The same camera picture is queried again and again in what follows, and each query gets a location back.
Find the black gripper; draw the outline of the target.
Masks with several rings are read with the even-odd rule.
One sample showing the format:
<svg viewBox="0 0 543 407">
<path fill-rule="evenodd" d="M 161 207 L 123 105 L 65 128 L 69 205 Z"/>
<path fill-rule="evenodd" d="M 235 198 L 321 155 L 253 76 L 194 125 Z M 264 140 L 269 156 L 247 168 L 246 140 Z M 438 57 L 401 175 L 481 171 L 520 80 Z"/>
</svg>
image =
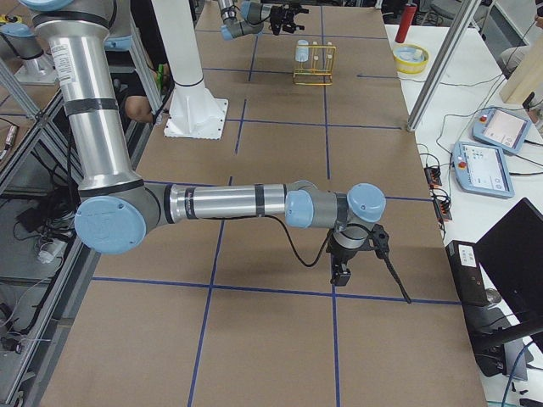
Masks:
<svg viewBox="0 0 543 407">
<path fill-rule="evenodd" d="M 335 237 L 331 237 L 327 243 L 327 252 L 331 254 L 332 260 L 330 283 L 332 285 L 346 285 L 351 277 L 350 269 L 347 267 L 348 261 L 353 259 L 358 252 L 368 250 L 368 240 L 365 240 L 357 248 L 346 248 L 338 243 Z"/>
<path fill-rule="evenodd" d="M 294 34 L 296 31 L 303 31 L 303 25 L 297 25 L 294 17 L 297 14 L 308 14 L 310 10 L 303 8 L 299 4 L 288 4 L 286 6 L 272 6 L 269 16 L 270 28 L 274 35 L 279 35 L 281 31 Z"/>
</svg>

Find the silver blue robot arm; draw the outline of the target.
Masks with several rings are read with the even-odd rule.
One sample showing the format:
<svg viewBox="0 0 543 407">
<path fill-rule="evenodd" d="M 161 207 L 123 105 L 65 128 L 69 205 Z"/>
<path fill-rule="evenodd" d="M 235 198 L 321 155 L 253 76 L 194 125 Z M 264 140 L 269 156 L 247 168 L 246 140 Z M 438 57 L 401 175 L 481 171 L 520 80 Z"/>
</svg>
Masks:
<svg viewBox="0 0 543 407">
<path fill-rule="evenodd" d="M 386 199 L 374 185 L 324 192 L 308 181 L 224 187 L 148 184 L 132 168 L 109 76 L 105 43 L 127 22 L 121 1 L 29 1 L 33 24 L 48 42 L 59 76 L 83 178 L 75 227 L 102 254 L 137 247 L 155 228 L 183 220 L 270 218 L 283 228 L 324 228 L 321 251 L 332 258 L 331 282 L 350 279 L 348 262 L 360 251 L 389 257 L 380 225 Z"/>
<path fill-rule="evenodd" d="M 294 18 L 298 14 L 308 14 L 310 10 L 303 8 L 297 3 L 274 6 L 270 4 L 257 3 L 253 1 L 242 1 L 239 8 L 234 1 L 218 1 L 222 26 L 221 35 L 224 40 L 247 36 L 258 35 L 265 23 L 268 23 L 274 36 L 282 31 L 295 33 L 303 31 L 305 27 L 295 23 Z"/>
</svg>

